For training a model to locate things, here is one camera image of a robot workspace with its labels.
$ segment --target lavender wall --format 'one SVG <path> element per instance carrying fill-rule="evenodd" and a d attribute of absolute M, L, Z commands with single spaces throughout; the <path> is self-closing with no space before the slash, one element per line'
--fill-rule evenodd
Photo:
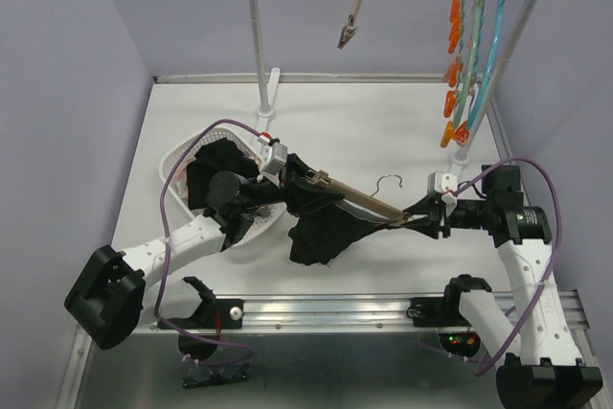
<path fill-rule="evenodd" d="M 260 0 L 265 58 L 285 72 L 442 72 L 451 0 Z M 509 0 L 512 17 L 521 0 Z M 253 72 L 247 0 L 115 0 L 153 75 Z"/>
<path fill-rule="evenodd" d="M 0 7 L 0 405 L 50 408 L 63 299 L 112 236 L 151 77 L 112 0 Z"/>
<path fill-rule="evenodd" d="M 557 185 L 564 240 L 556 275 L 564 289 L 579 290 L 609 382 L 611 24 L 613 0 L 540 0 L 498 94 L 513 153 L 540 162 Z M 537 173 L 525 168 L 524 177 L 532 202 L 551 203 Z"/>

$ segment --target black mount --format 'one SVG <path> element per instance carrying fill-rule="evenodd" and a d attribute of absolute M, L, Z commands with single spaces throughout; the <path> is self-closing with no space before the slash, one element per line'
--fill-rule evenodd
<path fill-rule="evenodd" d="M 415 230 L 432 239 L 448 238 L 451 229 L 486 230 L 498 248 L 509 240 L 521 244 L 523 239 L 552 240 L 545 212 L 535 206 L 524 206 L 521 178 L 516 166 L 503 166 L 482 181 L 485 200 L 458 200 L 451 214 L 445 213 L 440 195 L 429 195 L 405 211 L 421 216 L 407 222 L 404 228 Z"/>
<path fill-rule="evenodd" d="M 225 170 L 214 175 L 209 183 L 204 216 L 212 217 L 226 235 L 224 250 L 242 240 L 261 206 L 281 201 L 281 190 L 267 178 L 247 179 Z"/>
<path fill-rule="evenodd" d="M 498 397 L 505 409 L 579 409 L 602 388 L 601 370 L 596 367 L 525 366 L 508 353 L 496 372 Z"/>
<path fill-rule="evenodd" d="M 460 295 L 473 289 L 491 292 L 483 278 L 460 275 L 452 278 L 444 289 L 442 297 L 414 297 L 407 309 L 407 316 L 416 328 L 468 327 L 469 322 L 460 314 Z"/>
<path fill-rule="evenodd" d="M 223 375 L 221 372 L 211 374 L 208 378 L 198 379 L 191 375 L 188 375 L 183 379 L 183 388 L 185 390 L 191 390 L 192 388 L 202 387 L 218 387 L 220 385 L 227 385 L 229 383 L 246 382 L 249 380 L 248 364 L 243 364 L 232 375 Z"/>
<path fill-rule="evenodd" d="M 145 273 L 106 245 L 94 251 L 64 301 L 64 307 L 102 350 L 123 342 L 138 325 Z"/>
<path fill-rule="evenodd" d="M 224 330 L 236 330 L 242 328 L 242 317 L 237 320 L 230 315 L 234 307 L 243 311 L 242 299 L 218 299 L 213 291 L 196 277 L 185 277 L 183 281 L 193 287 L 202 299 L 202 302 L 190 318 L 171 318 L 170 322 L 182 329 L 215 329 L 216 320 L 214 314 L 219 314 L 221 325 Z M 158 322 L 159 329 L 169 329 L 164 323 Z"/>

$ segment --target black cloth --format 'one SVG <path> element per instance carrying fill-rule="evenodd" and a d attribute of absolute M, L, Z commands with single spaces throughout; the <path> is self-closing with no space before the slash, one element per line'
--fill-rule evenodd
<path fill-rule="evenodd" d="M 209 191 L 209 183 L 220 171 L 231 171 L 247 179 L 260 174 L 256 162 L 245 157 L 237 145 L 227 138 L 202 146 L 187 167 L 188 207 L 191 210 L 205 207 L 204 198 Z"/>
<path fill-rule="evenodd" d="M 289 231 L 293 240 L 289 259 L 304 265 L 326 264 L 350 244 L 389 226 L 347 203 L 335 203 L 314 213 L 300 216 Z"/>

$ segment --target white laundry basket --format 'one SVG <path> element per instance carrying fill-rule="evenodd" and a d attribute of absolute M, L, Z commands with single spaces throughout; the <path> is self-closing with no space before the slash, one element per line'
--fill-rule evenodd
<path fill-rule="evenodd" d="M 192 143 L 193 139 L 195 139 L 200 133 L 194 134 L 190 139 L 187 139 L 185 142 L 178 145 L 176 148 L 172 149 L 164 158 L 162 162 L 160 162 L 160 179 L 162 179 L 162 184 L 166 182 L 166 179 L 170 173 L 170 170 L 179 159 L 181 154 L 185 152 L 188 146 Z M 202 138 L 192 149 L 192 151 L 188 154 L 187 157 L 183 160 L 183 163 L 179 166 L 176 175 L 170 182 L 169 193 L 173 199 L 175 199 L 181 209 L 188 215 L 189 218 L 194 218 L 202 213 L 202 210 L 190 210 L 188 207 L 188 190 L 187 190 L 187 166 L 191 161 L 195 158 L 195 154 L 198 150 L 207 144 L 210 144 L 214 141 L 217 141 L 222 138 L 227 138 L 230 141 L 234 142 L 237 145 L 237 148 L 245 154 L 245 156 L 253 159 L 258 166 L 261 164 L 261 157 L 247 144 L 244 139 L 238 136 L 233 130 L 229 128 L 217 127 L 211 130 L 204 138 Z M 285 205 L 283 203 L 278 203 L 274 205 L 267 205 L 262 210 L 258 212 L 258 215 L 254 219 L 254 223 L 251 228 L 247 231 L 244 238 L 239 241 L 235 246 L 240 246 L 247 241 L 255 238 L 259 234 L 261 234 L 264 230 L 270 227 L 282 214 L 285 212 Z"/>

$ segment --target metal hanger hook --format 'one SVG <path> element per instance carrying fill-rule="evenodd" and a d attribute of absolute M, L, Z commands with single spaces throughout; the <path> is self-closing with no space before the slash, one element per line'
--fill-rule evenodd
<path fill-rule="evenodd" d="M 402 189 L 402 176 L 401 175 L 399 175 L 399 174 L 383 174 L 381 177 L 379 177 L 377 179 L 377 181 L 376 181 L 376 191 L 375 191 L 375 193 L 373 193 L 371 195 L 371 197 L 377 195 L 381 191 L 381 189 L 379 188 L 379 184 L 386 177 L 397 177 L 399 179 L 398 186 Z"/>

